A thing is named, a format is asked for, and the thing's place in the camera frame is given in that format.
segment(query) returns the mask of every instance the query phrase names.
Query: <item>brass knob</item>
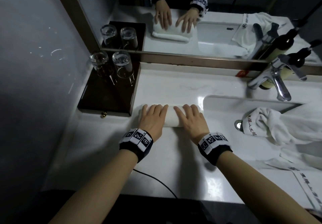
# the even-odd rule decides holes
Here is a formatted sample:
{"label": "brass knob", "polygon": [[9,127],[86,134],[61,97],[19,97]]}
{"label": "brass knob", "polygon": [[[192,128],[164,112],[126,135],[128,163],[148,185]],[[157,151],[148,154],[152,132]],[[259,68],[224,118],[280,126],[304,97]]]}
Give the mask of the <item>brass knob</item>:
{"label": "brass knob", "polygon": [[101,113],[101,118],[105,118],[107,116],[107,113],[106,112],[102,112]]}

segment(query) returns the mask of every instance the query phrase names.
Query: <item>mirror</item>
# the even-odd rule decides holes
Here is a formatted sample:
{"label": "mirror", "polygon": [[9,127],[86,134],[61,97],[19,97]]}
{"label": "mirror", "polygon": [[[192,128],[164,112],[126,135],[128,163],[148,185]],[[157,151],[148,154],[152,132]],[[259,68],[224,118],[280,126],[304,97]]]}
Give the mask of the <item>mirror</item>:
{"label": "mirror", "polygon": [[[171,11],[172,25],[166,23],[170,17],[163,23],[167,31],[160,19],[155,23],[155,5],[150,0],[79,2],[103,47],[267,61],[307,48],[302,53],[306,64],[322,65],[322,45],[317,40],[322,38],[322,0],[207,0],[206,14],[201,10],[204,0],[157,0],[160,17],[171,8],[167,16]],[[176,28],[182,16],[185,20]],[[187,28],[182,32],[186,22],[195,23],[190,33]]]}

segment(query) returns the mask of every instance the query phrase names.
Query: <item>sink basin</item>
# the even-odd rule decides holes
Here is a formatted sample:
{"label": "sink basin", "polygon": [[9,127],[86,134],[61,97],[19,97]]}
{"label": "sink basin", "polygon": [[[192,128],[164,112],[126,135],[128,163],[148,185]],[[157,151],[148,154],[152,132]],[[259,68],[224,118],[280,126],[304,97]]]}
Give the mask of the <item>sink basin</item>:
{"label": "sink basin", "polygon": [[243,120],[258,107],[272,108],[282,113],[301,104],[292,102],[240,99],[209,96],[203,100],[204,116],[211,132],[221,132],[233,143],[233,151],[243,160],[268,160],[279,156],[280,146],[273,138],[245,135],[234,123]]}
{"label": "sink basin", "polygon": [[246,55],[246,49],[231,40],[239,25],[205,22],[197,24],[199,50],[216,57],[235,58]]}

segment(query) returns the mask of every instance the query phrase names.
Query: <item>hand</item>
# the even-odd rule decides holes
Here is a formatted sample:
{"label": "hand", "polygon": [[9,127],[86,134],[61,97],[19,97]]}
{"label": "hand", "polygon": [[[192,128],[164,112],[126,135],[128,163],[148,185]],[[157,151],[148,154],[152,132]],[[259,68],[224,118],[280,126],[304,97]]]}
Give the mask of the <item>hand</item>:
{"label": "hand", "polygon": [[167,30],[168,25],[172,25],[171,11],[165,0],[159,0],[155,4],[155,23],[158,23],[160,15],[160,23],[162,29]]}
{"label": "hand", "polygon": [[187,33],[190,33],[192,23],[194,24],[194,26],[196,26],[198,17],[199,17],[199,10],[197,8],[191,8],[190,10],[187,11],[186,14],[178,18],[177,22],[175,23],[175,26],[178,27],[179,23],[183,20],[183,24],[181,28],[182,33],[185,32],[185,27],[187,23],[188,23]]}
{"label": "hand", "polygon": [[147,111],[147,104],[142,108],[142,119],[140,121],[139,129],[147,131],[153,141],[155,142],[162,135],[162,128],[169,105],[152,105]]}
{"label": "hand", "polygon": [[198,145],[199,141],[209,133],[209,128],[203,114],[198,111],[197,106],[194,104],[191,107],[187,104],[183,105],[187,116],[177,106],[174,109],[182,121],[185,131],[189,134],[191,141]]}

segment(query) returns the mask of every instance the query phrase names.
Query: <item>forearm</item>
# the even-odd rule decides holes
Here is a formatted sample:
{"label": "forearm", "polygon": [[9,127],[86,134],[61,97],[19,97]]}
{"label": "forearm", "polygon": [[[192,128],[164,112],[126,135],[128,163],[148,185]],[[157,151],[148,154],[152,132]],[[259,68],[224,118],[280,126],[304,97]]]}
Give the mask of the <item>forearm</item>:
{"label": "forearm", "polygon": [[230,151],[222,153],[216,166],[259,219],[279,223],[319,223],[294,199]]}
{"label": "forearm", "polygon": [[77,191],[50,221],[54,223],[102,223],[118,198],[138,157],[123,149],[82,189]]}

